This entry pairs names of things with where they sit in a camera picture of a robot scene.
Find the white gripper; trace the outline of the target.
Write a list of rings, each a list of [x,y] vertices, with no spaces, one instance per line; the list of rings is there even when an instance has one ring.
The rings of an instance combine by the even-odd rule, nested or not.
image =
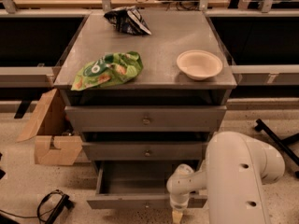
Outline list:
[[[168,178],[166,188],[170,194],[172,211],[172,224],[180,224],[183,213],[188,207],[190,193],[206,188],[206,173],[194,171],[187,164],[180,164],[175,172]]]

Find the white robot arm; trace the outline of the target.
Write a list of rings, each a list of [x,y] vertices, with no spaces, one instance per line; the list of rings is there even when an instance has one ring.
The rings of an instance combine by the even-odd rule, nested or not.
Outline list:
[[[242,133],[217,133],[206,148],[206,169],[181,164],[169,177],[172,219],[180,224],[193,191],[207,191],[209,224],[272,224],[263,185],[283,177],[285,162],[271,145]]]

